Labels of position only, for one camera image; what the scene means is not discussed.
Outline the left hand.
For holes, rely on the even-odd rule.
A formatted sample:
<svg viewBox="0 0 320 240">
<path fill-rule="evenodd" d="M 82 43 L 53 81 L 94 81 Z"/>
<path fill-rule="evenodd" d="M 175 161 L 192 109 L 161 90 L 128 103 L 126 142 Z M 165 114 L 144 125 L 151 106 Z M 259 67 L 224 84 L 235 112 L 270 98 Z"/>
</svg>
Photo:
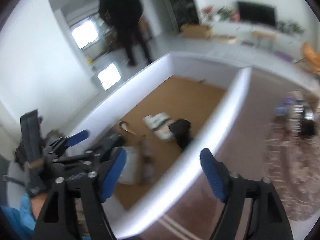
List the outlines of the left hand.
<svg viewBox="0 0 320 240">
<path fill-rule="evenodd" d="M 29 197 L 30 210 L 35 220 L 38 219 L 42 207 L 47 199 L 48 193 L 43 192 L 35 197 Z"/>
</svg>

